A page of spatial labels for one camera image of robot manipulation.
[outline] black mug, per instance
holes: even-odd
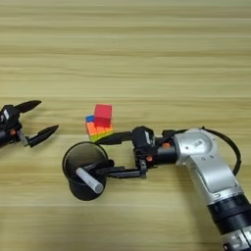
[[[75,173],[77,168],[84,168],[104,161],[108,161],[106,151],[101,146],[90,141],[80,142],[67,151],[63,159],[63,172],[69,181],[70,191],[77,199],[89,201],[96,199],[102,194],[102,192],[99,194],[95,193],[77,176]],[[105,189],[106,177],[93,177],[102,183]]]

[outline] stacked blocks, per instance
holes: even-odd
[[[111,124],[112,106],[110,105],[96,105],[95,113],[92,116],[85,118],[86,129],[89,134],[90,141],[108,136],[114,132]]]

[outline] white marker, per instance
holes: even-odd
[[[102,183],[100,183],[97,179],[91,176],[88,172],[86,172],[82,168],[78,168],[75,173],[97,194],[101,193],[104,189]]]

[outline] black cable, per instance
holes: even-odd
[[[240,170],[240,166],[241,166],[241,154],[240,154],[240,151],[239,151],[239,148],[237,147],[237,145],[229,137],[227,137],[226,135],[224,135],[224,134],[222,134],[222,133],[220,133],[218,131],[215,131],[215,130],[212,130],[212,129],[207,129],[204,126],[202,126],[201,129],[204,129],[204,130],[214,134],[215,136],[222,139],[224,142],[226,142],[231,147],[231,149],[233,150],[233,152],[234,152],[234,154],[236,156],[236,163],[235,163],[235,166],[234,166],[234,168],[232,170],[233,174],[236,176],[238,174],[238,172]],[[175,136],[175,134],[183,133],[183,132],[185,132],[187,130],[188,129],[176,130],[176,131],[170,133],[167,137],[163,137],[163,139],[160,140],[158,142],[158,144],[162,145],[163,143],[170,141]]]

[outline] wooden table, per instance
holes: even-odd
[[[83,117],[110,103],[116,131],[207,126],[230,135],[251,198],[250,31],[247,0],[1,0],[0,105],[41,99],[22,116],[25,133],[60,129],[33,149],[1,149],[0,249],[222,250],[186,168],[109,179],[99,199],[81,202],[61,162],[87,138]],[[132,167],[131,144],[106,149]]]

